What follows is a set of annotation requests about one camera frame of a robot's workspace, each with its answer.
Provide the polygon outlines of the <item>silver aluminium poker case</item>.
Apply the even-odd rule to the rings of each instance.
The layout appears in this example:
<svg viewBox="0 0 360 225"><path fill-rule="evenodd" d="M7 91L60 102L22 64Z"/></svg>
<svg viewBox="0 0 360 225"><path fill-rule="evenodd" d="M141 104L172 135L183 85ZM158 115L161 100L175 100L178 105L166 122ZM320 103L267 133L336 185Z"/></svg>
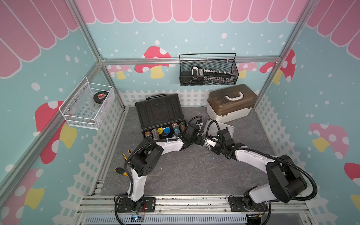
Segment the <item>silver aluminium poker case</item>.
<svg viewBox="0 0 360 225"><path fill-rule="evenodd" d="M207 128L210 124L212 120L211 119L208 119L206 122L205 122L205 126L203 128L203 138L206 138L206 131L207 131ZM227 129L230 133L230 136L231 138L233 138L233 134L234 134L234 130L235 130L235 127L234 126L231 126L231 125L228 125L228 124L224 124L224 123L221 123L221 122L218 122L218 125L219 125L219 128L221 130L223 129ZM217 135L217 132L218 132L218 128L216 126L215 123L212 123L210 125L210 128L209 128L209 131L208 131L208 136L216 136Z"/></svg>

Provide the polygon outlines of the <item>black plastic poker case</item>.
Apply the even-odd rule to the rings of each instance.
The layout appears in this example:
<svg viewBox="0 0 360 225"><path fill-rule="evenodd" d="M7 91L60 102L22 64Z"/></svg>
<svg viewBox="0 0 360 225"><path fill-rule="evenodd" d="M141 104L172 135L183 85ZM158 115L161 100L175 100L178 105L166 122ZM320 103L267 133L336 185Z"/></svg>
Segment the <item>black plastic poker case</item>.
<svg viewBox="0 0 360 225"><path fill-rule="evenodd" d="M142 135L146 137L147 132L154 128L170 128L166 136L160 135L160 139L170 138L174 135L173 123L184 122L181 103L178 94L160 94L148 97L144 101L136 102L135 107L139 116Z"/></svg>

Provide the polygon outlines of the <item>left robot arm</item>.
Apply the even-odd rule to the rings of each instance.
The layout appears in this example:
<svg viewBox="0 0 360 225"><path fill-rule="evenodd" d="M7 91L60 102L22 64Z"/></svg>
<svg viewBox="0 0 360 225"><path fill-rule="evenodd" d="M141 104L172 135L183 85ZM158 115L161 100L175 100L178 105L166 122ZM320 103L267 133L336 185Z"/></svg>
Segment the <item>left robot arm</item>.
<svg viewBox="0 0 360 225"><path fill-rule="evenodd" d="M180 134L170 138L153 139L146 137L129 156L125 156L123 167L114 171L130 179L129 189L123 196L129 203L138 203L144 197L147 176L155 169L160 157L167 153L179 152L192 144L203 145L203 123L201 120L189 123Z"/></svg>

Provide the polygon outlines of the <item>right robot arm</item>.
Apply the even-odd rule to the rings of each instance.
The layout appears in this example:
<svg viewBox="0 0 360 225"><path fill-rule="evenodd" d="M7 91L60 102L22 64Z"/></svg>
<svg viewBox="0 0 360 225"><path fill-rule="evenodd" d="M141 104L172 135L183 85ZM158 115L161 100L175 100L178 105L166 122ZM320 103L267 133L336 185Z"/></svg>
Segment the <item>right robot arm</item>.
<svg viewBox="0 0 360 225"><path fill-rule="evenodd" d="M247 163L267 174L268 184L255 186L244 193L241 201L246 210L253 211L263 203L308 201L316 197L315 180L288 155L276 157L235 143L227 129L218 130L214 136L205 134L205 138L217 155Z"/></svg>

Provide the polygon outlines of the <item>socket wrench set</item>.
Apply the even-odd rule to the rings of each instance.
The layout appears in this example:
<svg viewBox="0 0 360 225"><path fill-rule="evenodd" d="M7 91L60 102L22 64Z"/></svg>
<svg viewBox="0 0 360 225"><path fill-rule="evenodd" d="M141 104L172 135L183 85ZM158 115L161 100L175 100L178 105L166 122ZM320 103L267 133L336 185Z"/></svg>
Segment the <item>socket wrench set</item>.
<svg viewBox="0 0 360 225"><path fill-rule="evenodd" d="M221 73L221 71L204 69L197 66L191 68L191 79L196 82L215 83L230 83L234 81L230 72Z"/></svg>

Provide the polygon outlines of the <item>blue dealer button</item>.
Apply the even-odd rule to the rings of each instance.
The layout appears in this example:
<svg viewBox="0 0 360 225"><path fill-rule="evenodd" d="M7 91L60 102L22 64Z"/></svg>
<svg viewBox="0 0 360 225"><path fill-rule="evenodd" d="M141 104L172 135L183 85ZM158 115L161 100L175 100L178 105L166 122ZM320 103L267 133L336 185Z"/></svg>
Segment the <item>blue dealer button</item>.
<svg viewBox="0 0 360 225"><path fill-rule="evenodd" d="M168 134L170 134L170 132L171 132L171 129L169 127L165 127L165 128L163 128L162 135L167 136Z"/></svg>

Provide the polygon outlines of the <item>brown lid storage box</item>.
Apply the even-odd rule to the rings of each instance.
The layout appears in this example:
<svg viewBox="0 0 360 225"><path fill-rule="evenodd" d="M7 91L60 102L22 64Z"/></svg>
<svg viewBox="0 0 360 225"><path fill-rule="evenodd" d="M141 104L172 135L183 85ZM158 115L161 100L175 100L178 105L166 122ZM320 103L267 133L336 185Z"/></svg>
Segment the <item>brown lid storage box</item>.
<svg viewBox="0 0 360 225"><path fill-rule="evenodd" d="M255 106L257 95L245 84L212 91L207 99L207 114L221 123L247 116Z"/></svg>

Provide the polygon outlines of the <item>green circuit board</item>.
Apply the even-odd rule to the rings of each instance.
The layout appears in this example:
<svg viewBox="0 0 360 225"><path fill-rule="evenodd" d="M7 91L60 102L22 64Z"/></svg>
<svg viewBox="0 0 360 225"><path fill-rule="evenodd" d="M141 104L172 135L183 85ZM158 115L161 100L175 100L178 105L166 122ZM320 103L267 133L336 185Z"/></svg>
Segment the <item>green circuit board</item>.
<svg viewBox="0 0 360 225"><path fill-rule="evenodd" d="M132 215L130 222L132 222L132 223L142 223L142 222L144 222L144 216Z"/></svg>

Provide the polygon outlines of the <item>yellow handled pliers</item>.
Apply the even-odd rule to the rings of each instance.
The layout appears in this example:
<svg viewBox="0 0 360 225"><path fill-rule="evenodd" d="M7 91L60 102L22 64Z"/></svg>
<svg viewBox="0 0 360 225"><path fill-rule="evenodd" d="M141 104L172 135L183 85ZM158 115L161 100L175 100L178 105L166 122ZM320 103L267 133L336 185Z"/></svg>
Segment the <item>yellow handled pliers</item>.
<svg viewBox="0 0 360 225"><path fill-rule="evenodd" d="M127 162L128 164L130 164L131 151L128 150L127 153L123 153L122 155L123 155L123 157L124 157L125 162Z"/></svg>

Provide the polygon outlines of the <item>yellow handled screwdriver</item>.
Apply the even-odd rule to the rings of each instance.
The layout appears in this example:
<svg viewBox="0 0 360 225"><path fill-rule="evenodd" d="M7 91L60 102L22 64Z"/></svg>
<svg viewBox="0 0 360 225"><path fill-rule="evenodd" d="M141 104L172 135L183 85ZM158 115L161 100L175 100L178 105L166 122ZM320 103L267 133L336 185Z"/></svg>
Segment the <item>yellow handled screwdriver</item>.
<svg viewBox="0 0 360 225"><path fill-rule="evenodd" d="M118 174L121 174L121 175L124 175L124 176L127 176L128 177L128 174L125 172L125 170L123 169L123 168L121 168L121 167L116 167L115 169L114 169L114 171L116 172L116 173L118 173Z"/></svg>

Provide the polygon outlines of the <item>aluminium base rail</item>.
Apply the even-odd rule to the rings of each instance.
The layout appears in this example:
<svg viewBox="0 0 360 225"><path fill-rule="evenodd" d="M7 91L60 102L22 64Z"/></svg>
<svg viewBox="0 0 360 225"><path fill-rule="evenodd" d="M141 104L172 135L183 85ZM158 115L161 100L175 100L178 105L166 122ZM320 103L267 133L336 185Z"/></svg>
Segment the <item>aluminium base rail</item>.
<svg viewBox="0 0 360 225"><path fill-rule="evenodd" d="M247 211L230 204L229 197L155 196L154 201L135 212L118 212L113 196L91 196L82 200L74 225L314 225L315 220L302 202L261 204ZM130 222L132 215L144 216L144 222Z"/></svg>

